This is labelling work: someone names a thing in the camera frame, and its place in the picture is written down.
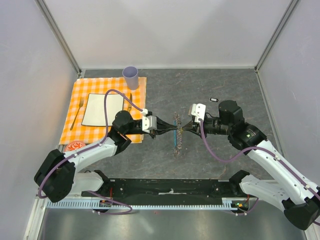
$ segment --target placemat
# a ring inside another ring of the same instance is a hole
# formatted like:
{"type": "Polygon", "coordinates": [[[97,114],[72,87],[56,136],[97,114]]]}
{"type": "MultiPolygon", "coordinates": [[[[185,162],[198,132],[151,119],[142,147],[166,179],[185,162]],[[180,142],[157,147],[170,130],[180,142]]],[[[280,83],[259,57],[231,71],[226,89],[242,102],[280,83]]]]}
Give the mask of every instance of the placemat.
{"type": "MultiPolygon", "coordinates": [[[[136,90],[130,90],[127,87],[126,81],[123,77],[108,77],[108,78],[80,78],[74,85],[69,105],[69,110],[65,119],[64,128],[60,138],[61,145],[69,144],[73,141],[83,141],[86,144],[91,144],[99,139],[103,138],[106,134],[105,126],[83,126],[82,120],[85,115],[89,94],[105,94],[109,89],[116,89],[124,93],[128,98],[130,93],[132,94],[132,101],[139,108],[144,109],[146,107],[146,86],[147,78],[139,77],[139,87],[136,90]],[[79,102],[81,97],[84,98],[83,106],[79,109],[79,102]],[[75,120],[73,129],[70,130],[71,125],[75,120]]],[[[129,103],[124,100],[123,109],[127,110],[129,103]]],[[[133,119],[141,119],[142,114],[132,107],[130,114],[133,119]]],[[[141,143],[144,139],[144,135],[128,135],[133,143],[141,143]]]]}

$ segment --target blue brush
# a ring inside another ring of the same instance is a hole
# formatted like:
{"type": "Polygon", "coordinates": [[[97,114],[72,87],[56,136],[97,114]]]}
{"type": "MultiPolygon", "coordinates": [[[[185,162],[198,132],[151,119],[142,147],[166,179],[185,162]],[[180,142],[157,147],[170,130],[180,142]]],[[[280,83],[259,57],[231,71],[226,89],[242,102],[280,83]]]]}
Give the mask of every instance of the blue brush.
{"type": "MultiPolygon", "coordinates": [[[[177,121],[173,121],[173,125],[177,126],[177,121]]],[[[173,131],[173,142],[174,142],[174,147],[177,147],[177,130],[173,131]]]]}

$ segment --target bristles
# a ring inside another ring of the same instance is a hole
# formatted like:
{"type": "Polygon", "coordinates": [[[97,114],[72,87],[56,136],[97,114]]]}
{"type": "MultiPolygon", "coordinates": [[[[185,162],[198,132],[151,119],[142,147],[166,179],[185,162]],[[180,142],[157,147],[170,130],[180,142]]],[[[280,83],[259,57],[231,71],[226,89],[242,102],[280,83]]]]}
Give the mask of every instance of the bristles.
{"type": "Polygon", "coordinates": [[[182,128],[181,128],[181,118],[179,114],[176,112],[173,114],[173,119],[175,125],[177,125],[178,129],[175,130],[176,134],[174,134],[175,140],[174,140],[174,156],[177,157],[180,153],[180,150],[182,149],[182,128]]]}

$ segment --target gray tabletop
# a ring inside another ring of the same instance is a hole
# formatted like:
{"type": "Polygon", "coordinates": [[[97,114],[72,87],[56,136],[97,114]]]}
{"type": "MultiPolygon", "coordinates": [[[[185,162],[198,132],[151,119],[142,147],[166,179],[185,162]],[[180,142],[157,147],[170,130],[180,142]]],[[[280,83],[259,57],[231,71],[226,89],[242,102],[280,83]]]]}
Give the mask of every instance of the gray tabletop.
{"type": "Polygon", "coordinates": [[[38,240],[305,240],[274,206],[247,216],[217,210],[140,210],[106,216],[85,209],[47,209],[38,240]]]}
{"type": "MultiPolygon", "coordinates": [[[[85,78],[121,77],[122,71],[87,70],[85,78]]],[[[147,77],[146,108],[162,120],[173,123],[177,112],[182,125],[190,121],[191,104],[202,103],[207,112],[218,116],[219,101],[235,100],[243,109],[248,123],[257,126],[275,146],[262,93],[253,69],[140,69],[139,76],[147,77]]],[[[235,155],[226,136],[209,135],[211,148],[223,159],[235,155]]],[[[202,140],[190,133],[182,134],[182,150],[174,157],[173,132],[157,136],[148,135],[142,143],[131,144],[124,152],[96,162],[85,170],[99,169],[111,178],[186,178],[228,179],[239,170],[246,170],[260,179],[271,176],[247,156],[224,164],[208,153],[202,140]]]]}

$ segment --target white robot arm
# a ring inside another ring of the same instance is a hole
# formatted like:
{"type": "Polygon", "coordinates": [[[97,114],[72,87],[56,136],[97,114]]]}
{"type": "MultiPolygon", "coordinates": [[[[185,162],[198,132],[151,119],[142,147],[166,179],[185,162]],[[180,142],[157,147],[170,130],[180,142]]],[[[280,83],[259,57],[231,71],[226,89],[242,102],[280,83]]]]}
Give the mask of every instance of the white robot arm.
{"type": "Polygon", "coordinates": [[[95,192],[108,178],[99,170],[79,173],[82,169],[124,151],[131,143],[127,135],[148,134],[155,139],[156,135],[177,129],[177,126],[153,116],[147,109],[142,109],[141,113],[142,119],[134,120],[128,111],[120,111],[103,139],[66,153],[58,149],[52,150],[34,176],[34,181],[39,186],[38,196],[48,197],[55,203],[68,194],[95,192]]]}
{"type": "Polygon", "coordinates": [[[242,153],[247,154],[280,186],[261,181],[242,170],[236,176],[242,192],[274,205],[299,229],[306,230],[317,219],[320,215],[319,186],[295,169],[257,127],[245,122],[242,109],[235,101],[221,102],[219,117],[206,113],[203,104],[193,104],[189,115],[192,120],[182,129],[199,135],[214,158],[229,163],[242,153]],[[227,135],[232,146],[241,152],[232,159],[220,159],[209,148],[207,134],[227,135]]]}

